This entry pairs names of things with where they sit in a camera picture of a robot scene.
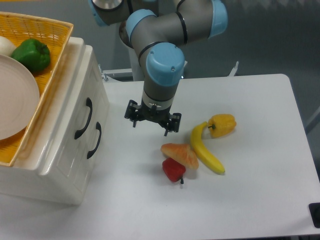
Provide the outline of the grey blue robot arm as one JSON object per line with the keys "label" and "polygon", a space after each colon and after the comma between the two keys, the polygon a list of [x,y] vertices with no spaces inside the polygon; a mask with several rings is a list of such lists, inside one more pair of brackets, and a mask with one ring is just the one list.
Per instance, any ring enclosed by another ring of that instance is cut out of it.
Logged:
{"label": "grey blue robot arm", "polygon": [[159,14],[156,0],[91,0],[99,25],[125,23],[125,32],[143,73],[141,102],[130,100],[125,118],[150,121],[178,132],[182,115],[170,109],[185,68],[181,46],[222,34],[228,26],[220,0],[177,0],[175,12]]}

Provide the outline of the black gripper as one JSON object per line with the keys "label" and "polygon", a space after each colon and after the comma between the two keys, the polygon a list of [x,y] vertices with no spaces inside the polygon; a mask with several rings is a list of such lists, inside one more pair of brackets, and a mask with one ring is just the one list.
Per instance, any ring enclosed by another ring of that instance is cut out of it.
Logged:
{"label": "black gripper", "polygon": [[139,121],[149,121],[159,124],[165,129],[164,136],[168,133],[178,133],[181,122],[181,113],[170,114],[173,100],[153,101],[152,99],[142,99],[141,105],[134,100],[130,100],[126,107],[124,118],[132,122],[135,128]]}

